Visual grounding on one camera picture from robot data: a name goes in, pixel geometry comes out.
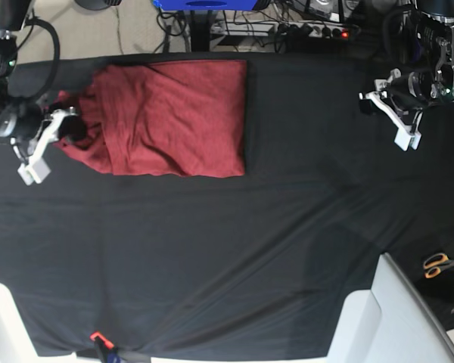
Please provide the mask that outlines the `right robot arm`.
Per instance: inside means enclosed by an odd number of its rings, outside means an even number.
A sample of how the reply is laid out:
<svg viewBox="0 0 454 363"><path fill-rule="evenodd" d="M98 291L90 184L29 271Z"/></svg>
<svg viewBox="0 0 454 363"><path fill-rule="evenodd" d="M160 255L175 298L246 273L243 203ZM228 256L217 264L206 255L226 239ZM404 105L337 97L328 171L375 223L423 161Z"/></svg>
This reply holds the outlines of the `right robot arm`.
<svg viewBox="0 0 454 363"><path fill-rule="evenodd" d="M8 80L17 65L21 45L16 32L25 27L46 30L53 43L51 69L44 85L33 95L14 97L8 92ZM40 184L51 170L43 155L46 148L63 138L81 140L86 127L75 107L54 104L47 109L39 105L55 81L61 47L55 28L39 19L31 1L0 1L0 142L7 141L18 160L17 170L26 185Z"/></svg>

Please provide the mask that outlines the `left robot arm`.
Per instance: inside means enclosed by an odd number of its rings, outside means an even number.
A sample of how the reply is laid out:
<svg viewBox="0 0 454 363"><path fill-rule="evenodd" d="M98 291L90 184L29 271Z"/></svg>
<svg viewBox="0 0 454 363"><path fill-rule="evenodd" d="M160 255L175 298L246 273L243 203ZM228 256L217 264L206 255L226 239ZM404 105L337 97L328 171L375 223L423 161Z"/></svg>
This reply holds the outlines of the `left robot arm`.
<svg viewBox="0 0 454 363"><path fill-rule="evenodd" d="M454 1L409 1L381 24L384 50L394 68L359 95L363 112L384 113L396 126L395 144L415 150L423 113L454 103Z"/></svg>

